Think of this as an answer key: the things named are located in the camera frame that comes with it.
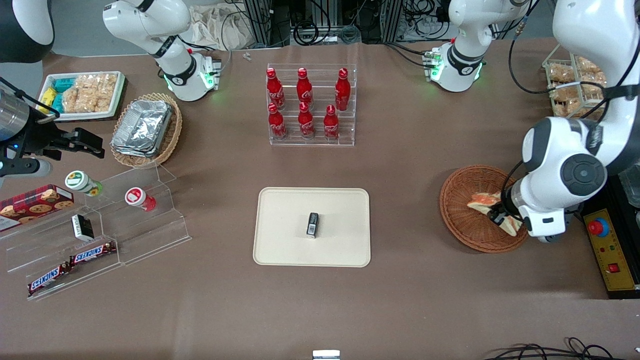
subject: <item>brown wicker basket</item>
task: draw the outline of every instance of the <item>brown wicker basket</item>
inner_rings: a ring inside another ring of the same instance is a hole
[[[115,151],[113,147],[111,147],[111,152],[113,153],[113,156],[115,156],[116,160],[118,160],[119,163],[130,166],[130,167],[139,167],[147,163],[150,163],[151,161],[155,161],[158,164],[162,164],[169,158],[169,156],[175,149],[175,146],[178,144],[178,137],[180,137],[180,131],[182,130],[182,114],[180,114],[180,109],[178,108],[178,104],[175,103],[175,100],[173,100],[171,97],[165,94],[153,93],[153,94],[142,95],[141,97],[137,98],[134,101],[137,101],[137,100],[150,100],[150,101],[162,100],[162,101],[166,101],[168,104],[171,104],[171,107],[173,108],[171,118],[169,119],[169,125],[166,128],[166,132],[164,133],[162,144],[160,145],[160,151],[158,155],[154,158],[144,158],[142,156],[120,154],[119,152]],[[118,131],[118,127],[120,127],[120,124],[122,123],[122,118],[124,117],[125,113],[127,113],[127,110],[131,107],[131,104],[133,104],[133,101],[130,102],[129,105],[127,105],[126,109],[123,110],[123,112],[121,112],[120,117],[118,117],[118,122],[116,123],[116,127],[113,130],[113,134],[115,134],[116,131]]]
[[[510,236],[489,218],[467,207],[475,193],[496,193],[507,174],[499,168],[474,165],[457,169],[440,190],[440,213],[449,230],[465,245],[482,252],[515,250],[527,238],[522,226],[517,236]],[[515,182],[510,179],[508,185]]]

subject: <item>brown tablecloth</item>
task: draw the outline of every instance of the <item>brown tablecloth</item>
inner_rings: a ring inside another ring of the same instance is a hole
[[[523,84],[544,87],[538,69],[554,45],[516,45]],[[313,349],[336,348],[344,359],[481,359],[515,343],[564,348],[565,336],[632,356],[640,303],[605,300],[580,224],[560,243],[529,239],[489,255],[460,244],[440,218],[438,193],[454,169],[511,168],[527,128],[551,114],[545,95],[513,84],[507,50],[494,42],[480,79],[461,94],[426,83],[418,66],[382,45],[251,51],[251,62],[234,53],[219,91],[179,102],[184,128],[165,163],[178,177],[174,201],[193,239],[40,302],[26,301],[23,276],[0,272],[3,358],[308,359]],[[344,62],[358,64],[356,146],[271,147],[267,63]],[[168,92],[150,56],[45,63],[45,73],[93,70],[127,76],[125,103]],[[108,147],[113,122],[81,126]],[[127,170],[110,153],[102,161],[66,153],[48,178],[8,180],[0,193],[61,184],[76,168],[96,179]],[[257,198],[266,186],[367,190],[371,263],[255,264]]]

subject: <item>red bottle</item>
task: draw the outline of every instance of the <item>red bottle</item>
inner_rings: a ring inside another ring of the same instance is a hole
[[[335,106],[329,104],[324,116],[324,137],[329,140],[338,139],[338,115],[335,114]]]
[[[339,111],[346,111],[349,106],[351,84],[349,84],[349,71],[343,67],[338,71],[338,82],[335,84],[335,106]]]
[[[267,69],[267,91],[269,98],[278,106],[278,109],[284,108],[284,89],[273,67]]]
[[[309,104],[307,102],[300,103],[300,114],[298,114],[298,122],[300,123],[300,132],[302,132],[302,138],[305,140],[311,140],[316,135],[314,129],[314,117],[309,112]]]
[[[284,126],[284,119],[278,111],[278,106],[273,102],[269,104],[269,126],[274,139],[285,140],[287,138],[287,127]]]
[[[307,70],[303,67],[298,69],[298,84],[296,85],[298,91],[298,100],[300,102],[306,102],[309,105],[309,109],[314,107],[314,92],[311,82],[307,78]]]

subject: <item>beige tray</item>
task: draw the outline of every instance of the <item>beige tray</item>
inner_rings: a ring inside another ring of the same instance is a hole
[[[319,214],[315,239],[309,213]],[[358,188],[264,188],[253,260],[260,265],[362,268],[371,259],[369,194]]]

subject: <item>clear acrylic shelf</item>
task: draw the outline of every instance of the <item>clear acrylic shelf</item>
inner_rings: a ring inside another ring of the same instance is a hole
[[[285,140],[273,138],[271,128],[267,122],[269,142],[271,145],[315,145],[315,146],[354,146],[356,138],[356,89],[358,72],[355,64],[269,64],[276,70],[278,79],[284,88],[285,107],[280,110],[284,118],[289,136]],[[313,85],[314,105],[311,113],[314,116],[314,128],[316,136],[311,140],[305,140],[300,133],[298,124],[298,69],[307,69],[307,76]],[[335,83],[338,81],[338,70],[345,67],[349,70],[349,83],[351,84],[351,96],[346,111],[337,111],[339,120],[338,140],[328,140],[324,137],[324,115],[329,104],[335,105]],[[269,93],[265,91],[267,105],[271,102]],[[266,118],[269,112],[265,108]]]
[[[117,252],[76,265],[68,274],[28,297],[42,299],[190,240],[184,217],[175,209],[167,185],[174,179],[167,169],[151,163],[101,181],[103,192],[98,197],[74,193],[75,207],[53,213],[51,218],[43,217],[33,225],[18,226],[1,238],[7,244],[7,271],[25,274],[26,296],[27,284],[69,261],[70,256],[115,241]],[[124,194],[134,186],[156,199],[153,211],[127,205]],[[84,242],[74,236],[71,216],[75,214],[91,221],[93,241]]]

